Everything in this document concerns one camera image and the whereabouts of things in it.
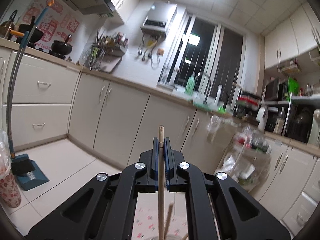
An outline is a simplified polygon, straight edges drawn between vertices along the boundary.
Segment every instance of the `kettle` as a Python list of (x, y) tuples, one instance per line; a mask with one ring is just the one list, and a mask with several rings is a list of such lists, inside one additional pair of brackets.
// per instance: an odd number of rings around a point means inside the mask
[(14, 31), (14, 18), (17, 15), (18, 10), (15, 10), (9, 17), (8, 21), (5, 21), (1, 23), (0, 25), (0, 38), (5, 38), (10, 40), (12, 38), (12, 35), (9, 34), (8, 29), (11, 29)]

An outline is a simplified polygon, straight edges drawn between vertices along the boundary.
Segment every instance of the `black pot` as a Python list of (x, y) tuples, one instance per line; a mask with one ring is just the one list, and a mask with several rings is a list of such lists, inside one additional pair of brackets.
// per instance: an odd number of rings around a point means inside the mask
[[(36, 17), (33, 16), (32, 19), (31, 19), (30, 25), (28, 25), (28, 24), (20, 24), (19, 32), (21, 32), (21, 33), (25, 33), (26, 31), (30, 32), (32, 27), (33, 27), (33, 25), (34, 25), (35, 19), (36, 19)], [(39, 41), (42, 38), (42, 36), (43, 36), (43, 32), (38, 27), (36, 27), (33, 35), (30, 38), (30, 42), (31, 43), (35, 43), (35, 42)]]
[(53, 41), (51, 45), (51, 50), (61, 55), (70, 54), (72, 51), (72, 45), (68, 43), (70, 38), (71, 38), (71, 34), (68, 35), (65, 41)]

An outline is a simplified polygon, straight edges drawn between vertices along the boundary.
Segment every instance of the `wooden stick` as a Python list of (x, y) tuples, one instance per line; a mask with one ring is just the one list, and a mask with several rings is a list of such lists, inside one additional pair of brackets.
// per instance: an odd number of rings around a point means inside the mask
[(165, 223), (165, 228), (164, 228), (164, 240), (167, 239), (167, 234), (171, 222), (171, 217), (172, 217), (172, 210), (173, 210), (173, 203), (170, 203), (169, 209), (168, 209), (168, 214), (167, 214), (167, 222)]
[(164, 128), (159, 126), (159, 165), (158, 165), (158, 230), (159, 240), (164, 240)]

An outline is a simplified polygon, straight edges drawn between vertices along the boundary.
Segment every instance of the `electrical outlet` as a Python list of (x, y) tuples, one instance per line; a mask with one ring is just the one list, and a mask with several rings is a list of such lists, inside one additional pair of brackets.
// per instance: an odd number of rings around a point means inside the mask
[(157, 50), (157, 55), (163, 56), (163, 54), (164, 54), (164, 49), (158, 49)]

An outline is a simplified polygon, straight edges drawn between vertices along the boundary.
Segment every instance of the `window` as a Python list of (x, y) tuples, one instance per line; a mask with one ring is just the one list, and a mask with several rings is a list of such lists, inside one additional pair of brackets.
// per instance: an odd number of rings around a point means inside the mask
[[(244, 42), (243, 35), (221, 24), (187, 14), (167, 59), (169, 72), (165, 83), (185, 87), (193, 73), (204, 72), (210, 76), (212, 83), (210, 96), (216, 97), (221, 84), (221, 95), (227, 93), (228, 103), (231, 104), (236, 89), (232, 84), (237, 83), (241, 76), (239, 71)], [(197, 79), (195, 91), (204, 93), (207, 83), (208, 78), (203, 75)]]

